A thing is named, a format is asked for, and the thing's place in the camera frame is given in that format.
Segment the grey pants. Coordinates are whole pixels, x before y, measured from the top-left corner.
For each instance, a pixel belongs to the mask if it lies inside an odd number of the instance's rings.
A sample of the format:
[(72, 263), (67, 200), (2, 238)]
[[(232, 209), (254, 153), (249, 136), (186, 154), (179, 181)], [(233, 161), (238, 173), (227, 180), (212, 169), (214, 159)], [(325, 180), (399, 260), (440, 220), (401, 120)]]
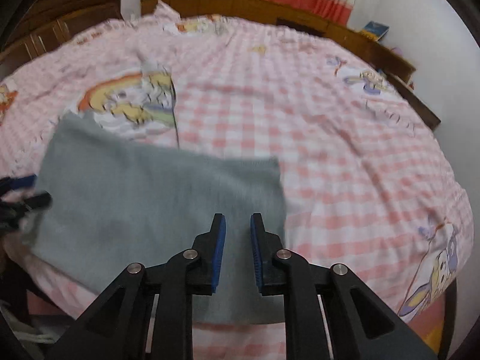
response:
[(168, 261), (226, 219), (220, 284), (194, 302), (201, 323), (283, 320), (281, 297), (256, 287), (250, 241), (254, 213), (282, 235), (286, 203), (275, 158), (216, 158), (128, 141), (90, 118), (66, 114), (47, 147), (36, 188), (52, 203), (22, 240), (31, 252), (94, 293), (130, 263)]

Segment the pink checked cartoon bed sheet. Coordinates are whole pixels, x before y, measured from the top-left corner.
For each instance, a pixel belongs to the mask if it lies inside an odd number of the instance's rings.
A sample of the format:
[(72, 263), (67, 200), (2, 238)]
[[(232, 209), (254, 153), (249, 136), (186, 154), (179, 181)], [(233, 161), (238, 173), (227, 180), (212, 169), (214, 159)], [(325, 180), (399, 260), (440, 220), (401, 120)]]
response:
[[(66, 114), (128, 141), (228, 159), (275, 158), (285, 246), (350, 267), (417, 325), (473, 249), (467, 192), (431, 130), (377, 72), (337, 43), (164, 3), (109, 19), (1, 82), (1, 174), (39, 175)], [(7, 255), (66, 314), (98, 293), (41, 258), (22, 234)], [(197, 359), (283, 359), (283, 324), (198, 322)]]

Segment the dark wooden headboard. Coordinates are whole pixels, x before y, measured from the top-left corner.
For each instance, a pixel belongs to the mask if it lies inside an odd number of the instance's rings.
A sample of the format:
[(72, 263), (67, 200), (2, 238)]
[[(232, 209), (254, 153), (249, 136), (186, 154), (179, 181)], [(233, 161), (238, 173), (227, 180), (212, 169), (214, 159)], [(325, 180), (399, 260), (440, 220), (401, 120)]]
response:
[(120, 20), (120, 9), (121, 0), (37, 0), (1, 48), (1, 75), (105, 20)]

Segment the wooden bed footboard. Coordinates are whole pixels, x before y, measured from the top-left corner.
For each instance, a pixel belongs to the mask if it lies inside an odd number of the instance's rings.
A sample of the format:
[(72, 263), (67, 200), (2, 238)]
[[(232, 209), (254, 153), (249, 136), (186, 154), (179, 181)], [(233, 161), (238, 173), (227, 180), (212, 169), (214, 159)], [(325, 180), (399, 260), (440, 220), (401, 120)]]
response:
[(416, 94), (401, 79), (390, 72), (385, 72), (386, 79), (392, 84), (396, 91), (408, 102), (411, 108), (416, 111), (424, 124), (433, 132), (441, 124), (441, 119), (419, 99)]

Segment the blue book on cabinet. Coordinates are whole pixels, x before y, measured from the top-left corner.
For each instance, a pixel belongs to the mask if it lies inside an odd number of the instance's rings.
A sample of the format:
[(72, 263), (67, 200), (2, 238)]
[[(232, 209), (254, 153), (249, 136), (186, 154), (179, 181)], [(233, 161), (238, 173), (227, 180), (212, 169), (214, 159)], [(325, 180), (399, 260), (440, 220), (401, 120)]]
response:
[(373, 41), (380, 41), (389, 29), (389, 26), (371, 20), (360, 30), (360, 34)]

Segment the long wooden cabinet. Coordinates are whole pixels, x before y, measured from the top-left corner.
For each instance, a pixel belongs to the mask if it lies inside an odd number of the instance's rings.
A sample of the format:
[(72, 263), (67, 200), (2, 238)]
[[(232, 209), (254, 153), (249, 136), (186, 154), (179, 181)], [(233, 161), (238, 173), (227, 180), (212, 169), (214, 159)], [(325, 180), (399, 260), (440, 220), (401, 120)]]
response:
[(141, 14), (152, 14), (164, 2), (182, 18), (206, 15), (237, 17), (260, 24), (286, 26), (318, 38), (333, 41), (375, 71), (407, 83), (416, 68), (379, 42), (341, 24), (286, 5), (264, 0), (141, 0)]

